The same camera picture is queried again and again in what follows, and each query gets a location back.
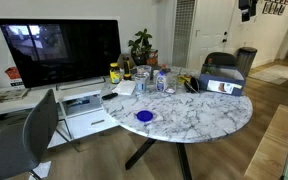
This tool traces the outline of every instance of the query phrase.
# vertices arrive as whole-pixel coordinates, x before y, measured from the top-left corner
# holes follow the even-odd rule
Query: tv screen
[[[0,19],[26,88],[109,74],[120,53],[116,20]]]

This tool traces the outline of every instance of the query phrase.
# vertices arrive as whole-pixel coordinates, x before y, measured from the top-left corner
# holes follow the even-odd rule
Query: white tv console
[[[67,139],[79,139],[117,126],[110,115],[103,110],[101,105],[100,93],[104,84],[105,83],[100,83],[58,91],[56,91],[55,86],[31,89],[22,100],[0,103],[0,115],[9,113],[10,115],[20,114],[23,116],[25,113],[28,114],[44,97],[46,91],[52,88],[55,93],[56,102],[58,103],[59,119],[61,120],[57,127],[58,130],[61,131]],[[89,103],[70,106],[72,100],[79,98],[83,98],[89,101]],[[0,131],[5,128],[7,124],[13,124],[12,119],[16,121],[17,118],[14,117],[0,121]],[[63,143],[65,143],[65,140],[55,132],[49,147]]]

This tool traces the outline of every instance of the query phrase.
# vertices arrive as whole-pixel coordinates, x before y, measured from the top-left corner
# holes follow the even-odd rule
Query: black table leg
[[[176,146],[177,146],[178,156],[180,158],[183,178],[184,180],[191,180],[192,175],[191,175],[190,165],[188,164],[188,161],[187,161],[185,146],[183,143],[176,143]]]
[[[129,170],[142,157],[142,155],[155,143],[156,139],[148,138],[145,143],[125,163],[125,169]]]

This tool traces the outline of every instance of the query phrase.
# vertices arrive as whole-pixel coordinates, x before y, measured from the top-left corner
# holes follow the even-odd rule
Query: cardboard box
[[[245,86],[245,76],[236,67],[211,66],[211,74],[201,73],[200,89],[234,96],[241,96]]]

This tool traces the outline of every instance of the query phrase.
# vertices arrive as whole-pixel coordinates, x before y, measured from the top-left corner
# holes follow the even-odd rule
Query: glass jar
[[[121,80],[120,68],[118,67],[117,63],[111,63],[110,66],[111,66],[110,68],[111,83],[117,84]]]

